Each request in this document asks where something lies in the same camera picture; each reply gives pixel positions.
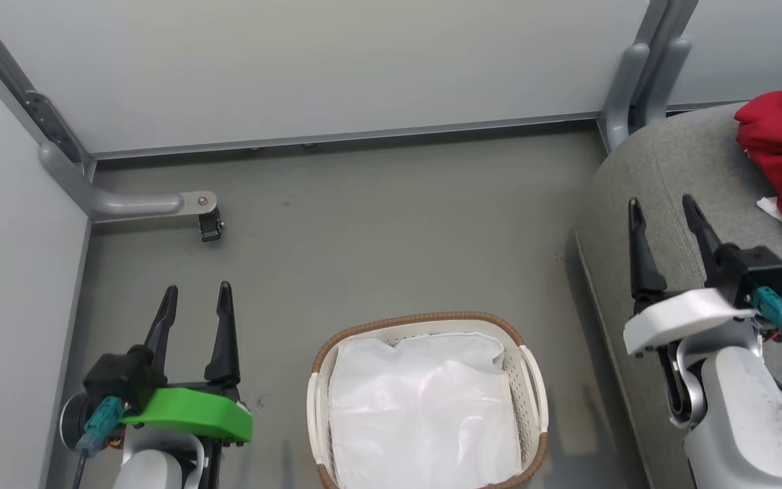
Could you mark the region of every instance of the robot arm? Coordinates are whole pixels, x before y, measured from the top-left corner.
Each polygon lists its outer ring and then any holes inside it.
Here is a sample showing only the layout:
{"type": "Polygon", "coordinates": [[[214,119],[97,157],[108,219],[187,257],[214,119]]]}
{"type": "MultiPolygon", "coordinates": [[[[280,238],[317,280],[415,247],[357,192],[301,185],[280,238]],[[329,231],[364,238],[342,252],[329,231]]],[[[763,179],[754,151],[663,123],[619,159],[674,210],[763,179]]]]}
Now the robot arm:
{"type": "Polygon", "coordinates": [[[660,357],[670,420],[688,430],[684,448],[698,489],[782,487],[782,394],[754,323],[763,313],[755,297],[782,296],[782,260],[766,247],[722,244],[692,197],[683,204],[707,272],[705,288],[692,291],[667,291],[639,203],[629,203],[635,315],[624,328],[627,352],[660,357]]]}
{"type": "MultiPolygon", "coordinates": [[[[231,286],[222,282],[219,289],[219,325],[204,382],[171,384],[164,374],[176,305],[177,287],[171,285],[144,344],[125,355],[103,355],[83,380],[86,392],[62,407],[61,440],[81,452],[81,463],[105,445],[122,450],[115,489],[215,489],[223,446],[242,446],[252,437],[252,415],[237,390],[240,360],[231,286]],[[112,409],[103,409],[111,403],[112,409]],[[98,424],[96,417],[105,412],[117,415],[98,424]]],[[[75,487],[81,472],[78,468],[75,487]]]]}

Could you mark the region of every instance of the gray sofa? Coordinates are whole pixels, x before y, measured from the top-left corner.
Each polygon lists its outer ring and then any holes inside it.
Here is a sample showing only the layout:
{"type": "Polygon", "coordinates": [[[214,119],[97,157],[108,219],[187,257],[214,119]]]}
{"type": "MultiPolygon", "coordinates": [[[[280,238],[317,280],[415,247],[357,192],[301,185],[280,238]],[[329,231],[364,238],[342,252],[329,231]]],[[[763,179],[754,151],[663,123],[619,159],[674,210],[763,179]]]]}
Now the gray sofa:
{"type": "MultiPolygon", "coordinates": [[[[597,171],[575,226],[639,452],[656,489],[692,489],[693,483],[682,445],[685,433],[668,420],[656,355],[634,359],[624,347],[623,326],[633,310],[627,202],[637,197],[642,204],[652,252],[670,289],[701,287],[705,280],[698,247],[686,229],[684,193],[696,198],[724,242],[763,244],[782,257],[782,223],[756,207],[758,199],[776,192],[735,142],[733,116],[739,107],[688,112],[637,131],[597,171]]],[[[782,344],[766,344],[764,358],[782,381],[782,344]]]]}

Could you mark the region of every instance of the white laundry basket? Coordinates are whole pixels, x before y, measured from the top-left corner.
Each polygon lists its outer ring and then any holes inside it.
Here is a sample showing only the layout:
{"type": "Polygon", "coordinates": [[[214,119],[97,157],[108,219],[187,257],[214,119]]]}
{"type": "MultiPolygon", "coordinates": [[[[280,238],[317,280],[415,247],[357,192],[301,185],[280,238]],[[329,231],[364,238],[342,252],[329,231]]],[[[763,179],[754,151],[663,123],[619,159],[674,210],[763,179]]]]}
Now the white laundry basket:
{"type": "Polygon", "coordinates": [[[508,372],[521,442],[523,471],[511,479],[491,485],[491,489],[511,489],[534,476],[548,448],[548,405],[545,383],[533,353],[521,335],[506,321],[484,312],[435,312],[384,319],[340,331],[319,350],[307,387],[307,426],[310,448],[326,489],[339,489],[329,422],[329,381],[341,344],[352,340],[377,338],[392,346],[403,338],[449,332],[479,332],[502,343],[506,356],[502,368],[508,372]]]}

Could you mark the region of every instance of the gray floor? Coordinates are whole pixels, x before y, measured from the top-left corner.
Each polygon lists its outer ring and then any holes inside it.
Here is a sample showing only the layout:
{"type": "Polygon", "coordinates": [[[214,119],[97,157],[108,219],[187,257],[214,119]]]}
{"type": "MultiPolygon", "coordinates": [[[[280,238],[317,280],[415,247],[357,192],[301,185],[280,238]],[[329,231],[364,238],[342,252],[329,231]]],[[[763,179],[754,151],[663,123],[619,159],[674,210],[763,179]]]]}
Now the gray floor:
{"type": "MultiPolygon", "coordinates": [[[[167,374],[199,380],[228,280],[255,438],[227,449],[221,487],[319,488],[305,399],[322,344],[375,319],[484,310],[521,332],[547,384],[551,449],[530,487],[645,487],[569,242],[575,203],[605,156],[595,130],[237,156],[99,172],[96,182],[119,192],[213,189],[226,235],[202,244],[191,221],[94,231],[66,396],[100,354],[143,341],[169,284],[180,307],[167,374]]],[[[112,487],[118,455],[91,459],[83,487],[112,487]]],[[[74,467],[57,444],[49,487],[69,487],[74,467]]]]}

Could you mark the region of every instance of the white cloth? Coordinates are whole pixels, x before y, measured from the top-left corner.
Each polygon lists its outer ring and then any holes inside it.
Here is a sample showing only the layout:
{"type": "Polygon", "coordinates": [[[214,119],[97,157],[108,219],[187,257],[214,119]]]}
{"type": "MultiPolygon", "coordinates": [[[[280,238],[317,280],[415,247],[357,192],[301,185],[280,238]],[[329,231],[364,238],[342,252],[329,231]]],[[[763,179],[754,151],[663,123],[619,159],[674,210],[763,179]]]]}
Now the white cloth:
{"type": "Polygon", "coordinates": [[[342,489],[469,489],[521,473],[504,350],[450,333],[339,347],[329,386],[342,489]]]}
{"type": "Polygon", "coordinates": [[[756,201],[756,206],[760,208],[763,211],[766,211],[766,214],[769,214],[769,216],[774,217],[774,219],[779,220],[782,223],[782,214],[780,213],[780,210],[777,208],[777,198],[767,198],[763,197],[761,199],[758,199],[756,201]]]}

